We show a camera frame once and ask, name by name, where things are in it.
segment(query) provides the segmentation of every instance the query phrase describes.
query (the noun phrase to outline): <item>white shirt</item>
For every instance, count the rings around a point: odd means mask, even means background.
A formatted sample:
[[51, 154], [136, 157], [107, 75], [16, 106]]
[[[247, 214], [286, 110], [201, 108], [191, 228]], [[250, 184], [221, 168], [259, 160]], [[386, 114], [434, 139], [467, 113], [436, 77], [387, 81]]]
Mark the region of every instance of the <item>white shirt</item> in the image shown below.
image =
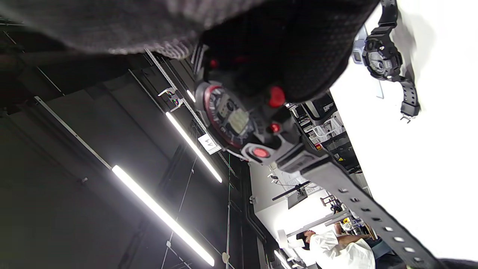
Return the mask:
[[310, 251], [322, 269], [375, 269], [372, 249], [360, 239], [347, 246], [339, 245], [334, 231], [310, 238]]

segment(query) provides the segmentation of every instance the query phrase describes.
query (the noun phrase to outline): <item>black hair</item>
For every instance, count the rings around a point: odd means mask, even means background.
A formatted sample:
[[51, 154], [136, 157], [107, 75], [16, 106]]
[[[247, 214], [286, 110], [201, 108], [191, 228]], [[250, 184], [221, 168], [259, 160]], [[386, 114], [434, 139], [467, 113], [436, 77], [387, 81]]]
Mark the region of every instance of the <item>black hair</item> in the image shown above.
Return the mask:
[[295, 239], [300, 240], [304, 242], [304, 247], [302, 247], [305, 250], [310, 250], [310, 244], [305, 241], [307, 237], [305, 236], [305, 232], [301, 232], [295, 236]]

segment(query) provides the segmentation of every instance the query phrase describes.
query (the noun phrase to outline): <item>white backdrop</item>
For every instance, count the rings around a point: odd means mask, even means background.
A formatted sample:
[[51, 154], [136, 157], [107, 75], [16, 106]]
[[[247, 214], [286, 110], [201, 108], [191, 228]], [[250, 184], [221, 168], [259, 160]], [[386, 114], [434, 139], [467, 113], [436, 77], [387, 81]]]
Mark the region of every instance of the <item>white backdrop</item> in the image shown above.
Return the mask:
[[[400, 121], [402, 88], [350, 61], [331, 88], [374, 198], [441, 258], [477, 260], [476, 1], [398, 0], [392, 33], [411, 62], [421, 112]], [[377, 26], [381, 8], [367, 21]]]

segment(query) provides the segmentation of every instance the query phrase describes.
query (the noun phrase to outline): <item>white tag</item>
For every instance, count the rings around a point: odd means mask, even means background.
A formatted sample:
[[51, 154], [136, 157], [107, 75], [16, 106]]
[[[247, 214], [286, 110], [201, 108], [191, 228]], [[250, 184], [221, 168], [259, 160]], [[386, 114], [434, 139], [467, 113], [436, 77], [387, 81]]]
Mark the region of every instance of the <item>white tag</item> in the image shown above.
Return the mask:
[[208, 134], [203, 135], [202, 137], [198, 138], [201, 145], [203, 145], [204, 149], [209, 153], [209, 155], [216, 153], [221, 149], [214, 140]]

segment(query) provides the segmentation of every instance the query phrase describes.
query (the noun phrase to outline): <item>white wall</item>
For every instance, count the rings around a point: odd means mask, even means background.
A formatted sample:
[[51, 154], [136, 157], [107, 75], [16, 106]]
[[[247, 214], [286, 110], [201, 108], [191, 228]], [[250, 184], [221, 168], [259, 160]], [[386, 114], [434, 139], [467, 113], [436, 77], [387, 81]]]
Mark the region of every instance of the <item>white wall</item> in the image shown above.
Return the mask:
[[[287, 198], [285, 197], [272, 201], [273, 197], [285, 191], [284, 187], [271, 183], [271, 178], [267, 177], [271, 173], [268, 166], [249, 163], [249, 167], [252, 194], [256, 197], [257, 202], [254, 205], [256, 216], [272, 236], [277, 237], [277, 230], [284, 230], [286, 234], [291, 233], [332, 213], [330, 207], [324, 207], [320, 201], [320, 198], [327, 196], [325, 191], [312, 193], [291, 209], [287, 209]], [[293, 178], [293, 176], [285, 173], [276, 175], [282, 183]], [[312, 230], [320, 233], [332, 228], [333, 226], [320, 225], [312, 228]], [[295, 255], [291, 250], [284, 249], [284, 251], [290, 257]], [[297, 248], [296, 251], [306, 265], [315, 263], [314, 257], [310, 255], [309, 251], [301, 248]]]

